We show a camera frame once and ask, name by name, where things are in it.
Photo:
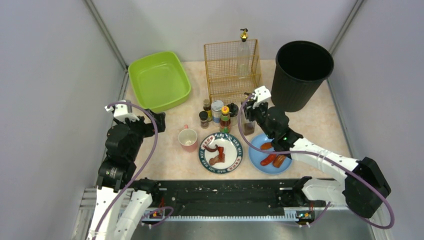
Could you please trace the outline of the glass jar black lid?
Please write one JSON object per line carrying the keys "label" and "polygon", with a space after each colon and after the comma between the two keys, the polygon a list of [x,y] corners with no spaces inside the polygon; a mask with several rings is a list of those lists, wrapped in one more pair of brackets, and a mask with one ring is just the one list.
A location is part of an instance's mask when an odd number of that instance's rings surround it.
{"label": "glass jar black lid", "polygon": [[235,126],[237,124],[237,118],[239,113],[239,107],[235,103],[230,103],[227,105],[229,108],[229,115],[230,115],[230,125]]}

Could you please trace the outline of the red sauce bottle yellow cap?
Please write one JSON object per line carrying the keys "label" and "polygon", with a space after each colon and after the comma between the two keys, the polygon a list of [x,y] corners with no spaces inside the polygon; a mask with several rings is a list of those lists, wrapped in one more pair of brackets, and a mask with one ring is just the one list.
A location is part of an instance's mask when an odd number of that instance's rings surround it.
{"label": "red sauce bottle yellow cap", "polygon": [[229,133],[231,131],[231,116],[228,106],[223,106],[221,108],[219,130],[221,133]]}

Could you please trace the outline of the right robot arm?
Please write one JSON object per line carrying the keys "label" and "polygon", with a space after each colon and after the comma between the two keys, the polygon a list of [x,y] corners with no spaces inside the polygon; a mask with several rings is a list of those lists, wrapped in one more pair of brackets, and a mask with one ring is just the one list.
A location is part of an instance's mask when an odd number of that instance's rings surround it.
{"label": "right robot arm", "polygon": [[271,140],[276,155],[310,165],[332,177],[332,180],[309,178],[300,185],[308,200],[346,205],[363,219],[372,218],[384,205],[390,223],[395,214],[387,198],[392,192],[377,162],[369,157],[355,159],[339,155],[309,141],[289,127],[289,118],[277,107],[268,106],[250,96],[242,102],[240,114],[254,121]]}

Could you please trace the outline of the dark sauce dispenser bottle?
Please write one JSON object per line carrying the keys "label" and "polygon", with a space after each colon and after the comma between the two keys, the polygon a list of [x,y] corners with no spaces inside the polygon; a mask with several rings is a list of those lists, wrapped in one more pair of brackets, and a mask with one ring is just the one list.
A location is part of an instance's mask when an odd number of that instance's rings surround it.
{"label": "dark sauce dispenser bottle", "polygon": [[241,129],[244,135],[251,135],[255,132],[256,122],[251,121],[246,117],[246,110],[245,108],[248,106],[248,103],[245,104],[245,107],[243,107],[242,114],[241,114]]}

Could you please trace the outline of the clear oil dispenser bottle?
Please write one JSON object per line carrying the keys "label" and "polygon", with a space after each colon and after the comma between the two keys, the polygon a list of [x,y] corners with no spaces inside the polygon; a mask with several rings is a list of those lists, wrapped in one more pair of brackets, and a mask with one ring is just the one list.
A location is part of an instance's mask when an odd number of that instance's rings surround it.
{"label": "clear oil dispenser bottle", "polygon": [[240,44],[237,48],[237,75],[239,79],[245,79],[249,75],[250,47],[248,44],[248,29],[240,29]]}

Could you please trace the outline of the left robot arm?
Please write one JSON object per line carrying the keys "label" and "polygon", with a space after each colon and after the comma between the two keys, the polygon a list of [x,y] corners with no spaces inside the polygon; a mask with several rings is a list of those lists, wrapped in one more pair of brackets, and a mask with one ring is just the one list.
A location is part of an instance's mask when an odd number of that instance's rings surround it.
{"label": "left robot arm", "polygon": [[113,110],[115,125],[107,132],[106,158],[98,170],[89,240],[129,240],[159,191],[153,180],[133,179],[143,140],[166,129],[164,112],[146,112],[152,117],[149,123],[126,108]]}

